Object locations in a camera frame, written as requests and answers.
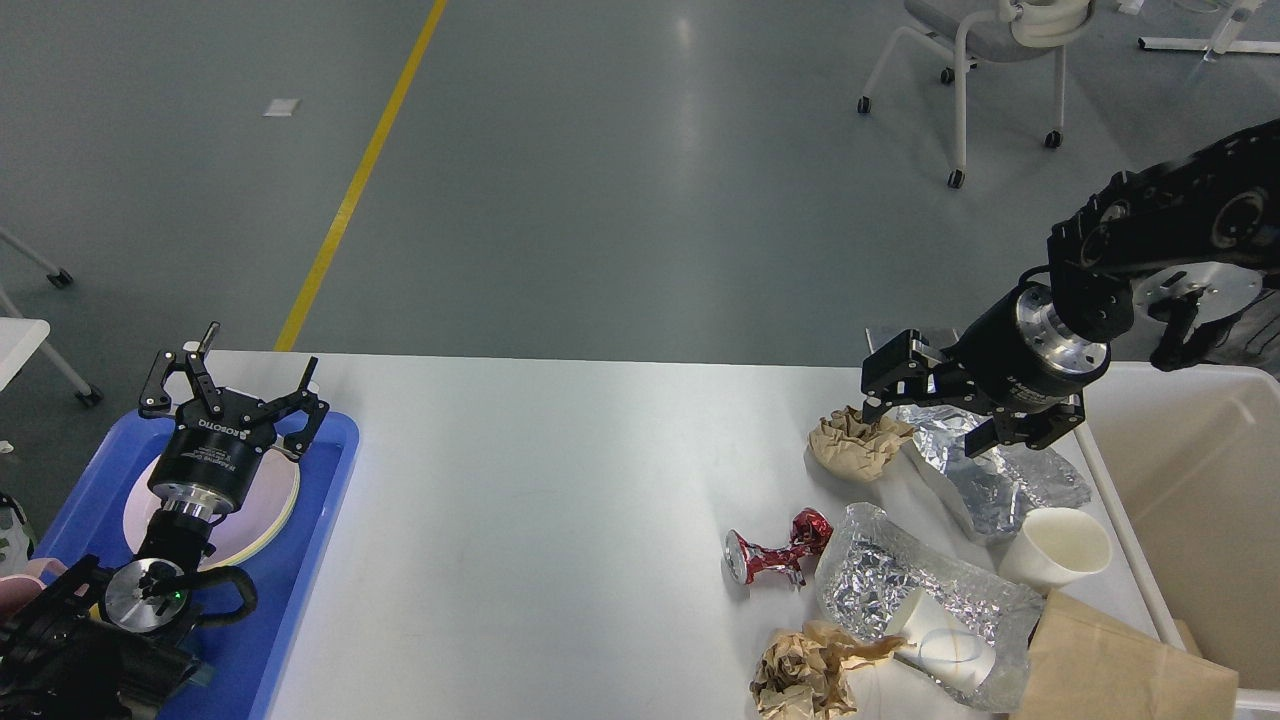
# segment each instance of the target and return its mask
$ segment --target chair caster wheel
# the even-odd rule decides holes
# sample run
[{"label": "chair caster wheel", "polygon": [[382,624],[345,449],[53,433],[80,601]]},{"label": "chair caster wheel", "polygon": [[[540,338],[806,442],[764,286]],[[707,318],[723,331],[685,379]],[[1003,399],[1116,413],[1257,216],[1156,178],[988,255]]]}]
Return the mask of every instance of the chair caster wheel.
[{"label": "chair caster wheel", "polygon": [[99,402],[102,402],[102,391],[97,389],[97,386],[92,383],[90,383],[88,389],[88,395],[77,392],[76,400],[79,400],[84,407],[95,407]]},{"label": "chair caster wheel", "polygon": [[56,275],[45,275],[45,277],[49,278],[49,282],[54,283],[54,287],[56,287],[58,290],[61,290],[76,282],[76,279],[72,278],[72,274],[61,268],[58,268]]}]

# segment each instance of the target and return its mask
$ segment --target white table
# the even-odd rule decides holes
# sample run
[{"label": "white table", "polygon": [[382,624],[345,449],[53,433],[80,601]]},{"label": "white table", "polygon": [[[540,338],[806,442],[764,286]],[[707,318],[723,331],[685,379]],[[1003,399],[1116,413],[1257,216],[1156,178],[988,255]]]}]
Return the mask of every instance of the white table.
[{"label": "white table", "polygon": [[[268,397],[303,364],[209,361]],[[325,355],[315,379],[361,445],[274,720],[758,717],[760,652],[815,593],[736,585],[721,541],[782,544],[806,505],[870,500],[993,566],[906,457],[855,487],[808,455],[818,418],[860,400],[856,369]],[[1085,470],[1071,436],[1055,447]],[[1153,634],[1119,548],[1070,592]],[[858,685],[864,720],[986,716],[899,662]]]},{"label": "white table", "polygon": [[0,389],[49,337],[49,323],[28,318],[0,318]]}]

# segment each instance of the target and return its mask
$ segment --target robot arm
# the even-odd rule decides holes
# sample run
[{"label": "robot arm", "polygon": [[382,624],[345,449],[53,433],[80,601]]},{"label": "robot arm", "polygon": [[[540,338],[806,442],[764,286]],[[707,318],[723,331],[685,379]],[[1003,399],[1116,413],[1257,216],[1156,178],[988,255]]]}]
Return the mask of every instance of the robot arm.
[{"label": "robot arm", "polygon": [[[1280,287],[1280,119],[1178,161],[1116,173],[1053,225],[1048,264],[978,318],[959,342],[931,347],[905,331],[863,365],[863,416],[897,405],[954,405],[989,415],[965,437],[970,457],[996,445],[1048,447],[1084,420],[1082,392],[1102,377],[1134,307],[1166,323],[1152,364],[1189,368],[1263,287]],[[1033,282],[1048,272],[1050,284]]]}]

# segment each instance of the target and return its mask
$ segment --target crumpled paper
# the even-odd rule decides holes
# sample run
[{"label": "crumpled paper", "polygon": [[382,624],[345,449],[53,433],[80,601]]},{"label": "crumpled paper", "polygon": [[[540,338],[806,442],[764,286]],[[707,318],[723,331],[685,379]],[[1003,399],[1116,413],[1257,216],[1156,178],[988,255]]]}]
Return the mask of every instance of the crumpled paper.
[{"label": "crumpled paper", "polygon": [[800,633],[778,630],[751,682],[764,720],[835,720],[856,712],[844,673],[879,665],[904,643],[891,635],[867,644],[840,625],[810,620]]},{"label": "crumpled paper", "polygon": [[818,420],[809,433],[809,450],[832,475],[869,483],[914,433],[914,427],[887,415],[868,425],[860,410],[846,406]]}]

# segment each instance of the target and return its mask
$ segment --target brown paper bag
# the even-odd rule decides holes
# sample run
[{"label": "brown paper bag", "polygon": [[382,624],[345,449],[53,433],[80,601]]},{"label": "brown paper bag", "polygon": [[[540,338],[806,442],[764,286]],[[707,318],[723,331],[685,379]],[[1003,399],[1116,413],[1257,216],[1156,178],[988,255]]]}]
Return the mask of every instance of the brown paper bag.
[{"label": "brown paper bag", "polygon": [[1010,720],[1230,720],[1235,670],[1162,644],[1051,592],[1030,647],[1032,676]]}]

